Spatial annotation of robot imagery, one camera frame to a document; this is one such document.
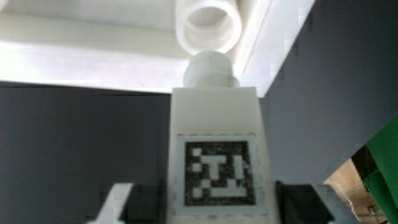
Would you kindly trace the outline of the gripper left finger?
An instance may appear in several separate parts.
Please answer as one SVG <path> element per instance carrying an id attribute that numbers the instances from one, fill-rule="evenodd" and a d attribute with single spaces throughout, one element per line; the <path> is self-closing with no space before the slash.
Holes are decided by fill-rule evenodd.
<path id="1" fill-rule="evenodd" d="M 84 224 L 156 224 L 161 189 L 156 185 L 115 183 L 95 217 Z"/>

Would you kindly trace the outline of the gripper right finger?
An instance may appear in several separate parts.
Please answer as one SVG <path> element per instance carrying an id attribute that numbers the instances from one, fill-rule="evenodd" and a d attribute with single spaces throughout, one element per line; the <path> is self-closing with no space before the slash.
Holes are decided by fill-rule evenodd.
<path id="1" fill-rule="evenodd" d="M 326 184 L 275 182 L 282 224 L 355 224 L 355 216 Z"/>

